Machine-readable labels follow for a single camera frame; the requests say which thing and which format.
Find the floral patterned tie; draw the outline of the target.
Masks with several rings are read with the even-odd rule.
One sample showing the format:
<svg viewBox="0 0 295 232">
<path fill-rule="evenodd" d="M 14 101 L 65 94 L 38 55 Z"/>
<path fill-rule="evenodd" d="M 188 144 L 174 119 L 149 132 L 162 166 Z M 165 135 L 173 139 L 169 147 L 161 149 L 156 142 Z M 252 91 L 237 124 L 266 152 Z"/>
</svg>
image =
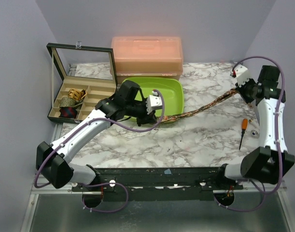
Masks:
<svg viewBox="0 0 295 232">
<path fill-rule="evenodd" d="M 198 113 L 201 113 L 205 110 L 208 110 L 208 109 L 216 106 L 217 104 L 233 97 L 236 94 L 239 94 L 239 91 L 236 88 L 230 89 L 229 91 L 225 92 L 223 95 L 219 96 L 218 98 L 216 98 L 212 102 L 210 102 L 206 105 L 203 105 L 202 107 L 200 107 L 196 110 L 181 113 L 181 114 L 171 115 L 171 116 L 164 116 L 160 123 L 172 123 L 172 122 L 178 121 L 183 118 L 192 117 Z"/>
</svg>

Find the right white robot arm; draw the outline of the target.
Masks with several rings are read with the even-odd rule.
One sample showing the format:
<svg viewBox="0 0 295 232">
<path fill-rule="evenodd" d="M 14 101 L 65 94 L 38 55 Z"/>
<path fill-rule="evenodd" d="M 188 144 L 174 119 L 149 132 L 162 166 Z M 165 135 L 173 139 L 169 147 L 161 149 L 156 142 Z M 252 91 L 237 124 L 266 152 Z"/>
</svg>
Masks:
<svg viewBox="0 0 295 232">
<path fill-rule="evenodd" d="M 264 65 L 257 81 L 249 70 L 236 65 L 232 76 L 246 103 L 255 102 L 259 115 L 258 148 L 246 155 L 239 164 L 223 165 L 224 172 L 216 175 L 215 184 L 228 188 L 233 180 L 253 179 L 262 183 L 277 184 L 294 165 L 295 157 L 288 153 L 283 133 L 285 92 L 278 88 L 278 67 Z"/>
</svg>

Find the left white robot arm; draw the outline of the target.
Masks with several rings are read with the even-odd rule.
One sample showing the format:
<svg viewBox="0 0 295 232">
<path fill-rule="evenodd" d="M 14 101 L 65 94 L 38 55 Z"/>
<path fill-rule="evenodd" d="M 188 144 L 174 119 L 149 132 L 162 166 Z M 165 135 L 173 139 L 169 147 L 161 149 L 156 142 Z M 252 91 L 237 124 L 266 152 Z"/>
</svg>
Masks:
<svg viewBox="0 0 295 232">
<path fill-rule="evenodd" d="M 112 124 L 122 128 L 119 120 L 125 116 L 135 117 L 138 126 L 152 124 L 156 127 L 161 119 L 155 117 L 156 110 L 164 110 L 165 103 L 160 91 L 154 89 L 147 98 L 135 99 L 141 93 L 140 86 L 125 81 L 110 97 L 100 100 L 95 109 L 69 133 L 50 144 L 42 142 L 37 147 L 36 178 L 43 175 L 56 189 L 68 183 L 83 184 L 89 191 L 99 187 L 99 172 L 90 165 L 72 165 L 74 156 L 97 134 Z"/>
</svg>

